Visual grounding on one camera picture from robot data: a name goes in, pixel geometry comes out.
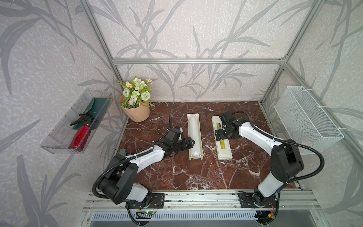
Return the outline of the cream dispenser base tray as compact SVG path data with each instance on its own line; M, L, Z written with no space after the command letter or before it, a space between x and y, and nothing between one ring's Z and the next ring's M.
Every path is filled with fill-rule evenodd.
M201 141L199 114L189 113L187 114L187 118L188 118L188 135L195 141L194 146L189 149L189 160L192 159L203 160L204 153Z

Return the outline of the cream dispenser lid yellow label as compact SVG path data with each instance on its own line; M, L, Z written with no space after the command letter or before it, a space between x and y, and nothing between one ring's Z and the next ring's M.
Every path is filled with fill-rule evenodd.
M232 150L228 139L222 139L223 128L222 122L218 116L212 116L213 132L215 136L217 158L219 160L231 160L233 158Z

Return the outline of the clear plastic wrap roll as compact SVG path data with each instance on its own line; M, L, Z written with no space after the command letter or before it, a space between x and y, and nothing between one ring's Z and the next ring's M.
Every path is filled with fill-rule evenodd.
M198 130L198 118L196 117L196 115L192 115L191 118L191 133L190 133L190 137L195 141L195 145L192 148L192 155L194 157L200 155L200 145L199 145L199 130Z

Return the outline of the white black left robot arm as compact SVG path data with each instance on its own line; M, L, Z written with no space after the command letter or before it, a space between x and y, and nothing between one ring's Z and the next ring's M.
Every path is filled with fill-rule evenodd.
M185 138L180 127L172 127L164 137L154 141L149 149L129 156L114 156L105 171L95 180L92 193L97 198L110 199L114 204L136 201L148 205L152 192L135 183L137 174L174 153L193 148L194 145L195 141L191 137Z

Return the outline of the teal garden trowel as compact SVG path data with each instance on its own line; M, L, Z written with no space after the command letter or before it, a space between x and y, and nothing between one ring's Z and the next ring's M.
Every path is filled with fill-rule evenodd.
M122 149L120 149L120 152L119 152L119 154L120 155L122 155L122 156L127 156L127 151L126 151L126 149L125 148L122 148Z

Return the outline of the green white artificial flowers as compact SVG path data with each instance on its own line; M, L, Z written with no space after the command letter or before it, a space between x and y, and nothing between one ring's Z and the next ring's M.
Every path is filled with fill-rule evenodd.
M119 102L121 107L125 109L134 109L140 106L155 106L150 101L150 91L152 90L150 85L153 84L153 80L142 80L135 77L131 82L118 81L118 84L123 88L123 101Z

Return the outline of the dark green plastic scoop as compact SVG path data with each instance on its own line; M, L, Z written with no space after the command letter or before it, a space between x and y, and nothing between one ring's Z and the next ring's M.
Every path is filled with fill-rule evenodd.
M91 124L92 130L96 129L99 123L102 121L102 118L105 115L109 104L110 101L108 98L93 98L88 104L83 114L87 114L94 118L94 121ZM78 130L81 126L84 125L84 123L85 122L81 122L79 124L73 125L73 129Z

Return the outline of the red spray bottle black trigger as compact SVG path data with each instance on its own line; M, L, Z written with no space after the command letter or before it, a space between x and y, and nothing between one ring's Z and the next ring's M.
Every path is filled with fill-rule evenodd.
M87 140L91 134L92 128L91 124L93 123L94 118L87 114L79 114L79 119L72 122L70 126L79 124L81 122L85 122L83 126L81 126L77 133L75 134L72 142L69 145L69 149L74 149L75 151L81 152L86 146Z

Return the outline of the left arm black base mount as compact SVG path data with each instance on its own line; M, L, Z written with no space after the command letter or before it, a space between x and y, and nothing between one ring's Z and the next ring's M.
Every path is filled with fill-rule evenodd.
M127 201L128 207L130 209L162 209L164 207L165 194L164 193L151 193L146 196L146 198L139 202L135 200Z

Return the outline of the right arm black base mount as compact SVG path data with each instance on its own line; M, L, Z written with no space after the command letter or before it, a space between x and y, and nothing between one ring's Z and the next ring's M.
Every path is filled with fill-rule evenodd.
M275 194L264 197L258 191L253 193L239 191L237 196L242 208L276 208L279 202Z

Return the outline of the aluminium front rail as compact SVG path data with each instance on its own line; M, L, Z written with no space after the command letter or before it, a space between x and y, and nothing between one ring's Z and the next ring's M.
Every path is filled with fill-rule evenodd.
M163 191L163 208L158 211L236 211L243 210L236 190ZM125 202L118 205L109 199L96 198L90 194L83 211L125 211ZM280 193L280 210L320 210L312 191L283 190Z

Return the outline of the aluminium frame horizontal bar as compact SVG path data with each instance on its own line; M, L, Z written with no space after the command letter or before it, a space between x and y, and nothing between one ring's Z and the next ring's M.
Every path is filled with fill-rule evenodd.
M279 58L114 58L114 65L124 64L271 64L281 65Z

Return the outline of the clear plastic wall bin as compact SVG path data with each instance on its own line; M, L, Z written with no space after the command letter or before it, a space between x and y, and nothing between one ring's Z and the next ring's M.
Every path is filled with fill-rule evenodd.
M51 154L82 154L102 122L111 92L85 89L40 147Z

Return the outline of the aluminium frame corner post right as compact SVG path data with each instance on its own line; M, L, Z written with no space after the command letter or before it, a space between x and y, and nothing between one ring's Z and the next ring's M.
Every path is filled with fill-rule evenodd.
M306 32L308 31L309 27L314 22L316 16L320 12L320 10L321 10L324 3L325 3L325 1L321 1L321 0L316 0L316 1L312 2L307 16L305 17L301 27L299 28L299 30L298 30L292 44L290 45L289 49L287 50L287 53L282 58L282 63L279 65L278 71L275 73L275 76L274 76L273 80L271 81L270 85L268 86L268 89L267 89L266 93L264 94L262 100L260 101L260 104L262 106L267 101L268 96L272 93L272 90L275 87L275 85L277 84L277 82L278 82L280 76L282 75L283 71L286 71L286 67L289 64L289 61L290 61L291 57L295 53L298 45L302 41L302 39L303 39L304 35L306 34Z

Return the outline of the aluminium frame corner post left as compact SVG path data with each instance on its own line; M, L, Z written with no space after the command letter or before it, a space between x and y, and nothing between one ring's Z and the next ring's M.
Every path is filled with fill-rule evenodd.
M119 81L122 81L122 77L121 75L119 74L119 71L118 69L116 68L116 66L113 64L113 61L112 61L112 56L110 54L110 51L106 45L106 42L103 38L103 35L101 33L101 30L97 24L97 21L95 19L95 16L93 14L93 11L92 11L92 8L91 8L91 5L89 4L88 1L86 0L80 0L80 3L81 3L81 6L83 7L84 9L84 12L88 18L88 21L90 22L90 25L94 31L94 34L96 35L96 38L106 56L106 61L108 62L109 66L111 67L111 70L113 71L115 77L119 80Z

